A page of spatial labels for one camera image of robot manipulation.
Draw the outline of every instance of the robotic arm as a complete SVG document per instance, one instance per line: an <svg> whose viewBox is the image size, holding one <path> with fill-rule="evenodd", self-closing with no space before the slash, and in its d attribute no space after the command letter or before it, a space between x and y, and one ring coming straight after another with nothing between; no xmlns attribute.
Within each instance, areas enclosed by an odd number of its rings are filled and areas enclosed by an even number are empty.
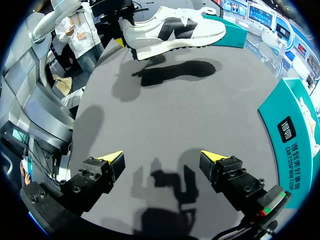
<svg viewBox="0 0 320 240"><path fill-rule="evenodd" d="M67 16L81 6L81 0L51 0L54 11L45 15L32 32L32 39L35 43L42 42L46 35Z"/></svg>

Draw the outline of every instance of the monitor screen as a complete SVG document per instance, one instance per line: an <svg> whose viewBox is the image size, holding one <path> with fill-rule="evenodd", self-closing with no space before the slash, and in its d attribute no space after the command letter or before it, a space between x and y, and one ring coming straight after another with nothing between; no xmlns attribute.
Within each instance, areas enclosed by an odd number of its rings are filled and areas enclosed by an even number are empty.
<svg viewBox="0 0 320 240"><path fill-rule="evenodd" d="M282 35L287 41L289 41L290 38L290 32L285 29L283 26L281 26L279 23L276 24L275 30Z"/></svg>
<svg viewBox="0 0 320 240"><path fill-rule="evenodd" d="M306 56L307 50L300 43L298 44L298 49L302 53L303 56Z"/></svg>
<svg viewBox="0 0 320 240"><path fill-rule="evenodd" d="M271 29L273 18L271 14L251 5L249 8L249 18Z"/></svg>
<svg viewBox="0 0 320 240"><path fill-rule="evenodd" d="M232 3L231 11L232 11L233 13L238 14L238 13L239 13L239 5L238 5L238 4L235 4L235 3Z"/></svg>
<svg viewBox="0 0 320 240"><path fill-rule="evenodd" d="M243 6L239 6L239 14L245 17L247 15L247 8Z"/></svg>
<svg viewBox="0 0 320 240"><path fill-rule="evenodd" d="M232 2L230 2L230 1L224 1L223 8L224 8L224 10L231 11Z"/></svg>
<svg viewBox="0 0 320 240"><path fill-rule="evenodd" d="M293 53L292 51L286 51L286 52L285 52L285 55L287 56L288 59L290 59L291 62L292 62L292 61L295 59L295 57L296 57L296 55L294 55L294 53Z"/></svg>
<svg viewBox="0 0 320 240"><path fill-rule="evenodd" d="M216 2L219 5L221 4L221 0L212 0L212 1Z"/></svg>
<svg viewBox="0 0 320 240"><path fill-rule="evenodd" d="M310 54L307 58L307 62L310 64L310 67L315 72L316 76L320 73L320 66L318 64L318 61Z"/></svg>

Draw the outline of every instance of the teal sign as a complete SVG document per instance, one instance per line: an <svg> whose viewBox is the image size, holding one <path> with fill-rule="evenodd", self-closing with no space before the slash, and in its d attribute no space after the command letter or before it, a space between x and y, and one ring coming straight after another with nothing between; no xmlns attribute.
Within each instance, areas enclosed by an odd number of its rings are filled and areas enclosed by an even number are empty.
<svg viewBox="0 0 320 240"><path fill-rule="evenodd" d="M309 193L320 166L313 157L308 129L297 100L303 98L316 121L315 141L320 143L316 110L301 80L285 77L258 108L272 141L279 184L292 193L286 208L298 208Z"/></svg>

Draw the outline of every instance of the green light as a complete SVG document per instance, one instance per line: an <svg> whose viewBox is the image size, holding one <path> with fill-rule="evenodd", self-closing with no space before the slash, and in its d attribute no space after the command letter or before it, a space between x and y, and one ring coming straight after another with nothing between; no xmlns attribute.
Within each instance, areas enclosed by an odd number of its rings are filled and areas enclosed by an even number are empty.
<svg viewBox="0 0 320 240"><path fill-rule="evenodd" d="M271 209L266 206L266 207L263 209L263 211L264 211L266 214L269 214L269 213L271 212Z"/></svg>

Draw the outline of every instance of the sneaker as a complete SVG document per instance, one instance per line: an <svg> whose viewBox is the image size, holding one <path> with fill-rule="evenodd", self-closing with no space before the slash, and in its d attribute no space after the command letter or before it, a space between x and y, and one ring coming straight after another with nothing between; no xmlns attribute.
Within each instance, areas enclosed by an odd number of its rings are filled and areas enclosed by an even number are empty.
<svg viewBox="0 0 320 240"><path fill-rule="evenodd" d="M153 15L152 18L150 18L147 21L136 21L134 22L135 26L142 26L142 25L146 25L149 24L150 22L152 22L153 20L155 20L157 17L161 17L161 15L163 14L172 14L174 15L175 13L179 13L179 14L187 14L187 15L193 15L193 18L200 18L203 19L202 17L202 13L208 14L208 15L216 15L217 11L214 8L211 7L202 7L199 10L195 10L195 9L190 9L190 8L178 8L178 9L173 9L173 8L169 8L166 6L161 6L158 11Z"/></svg>
<svg viewBox="0 0 320 240"><path fill-rule="evenodd" d="M128 20L119 21L129 48L138 60L184 47L203 47L223 38L226 27L220 21L203 18L202 11L160 7L148 21L133 26Z"/></svg>

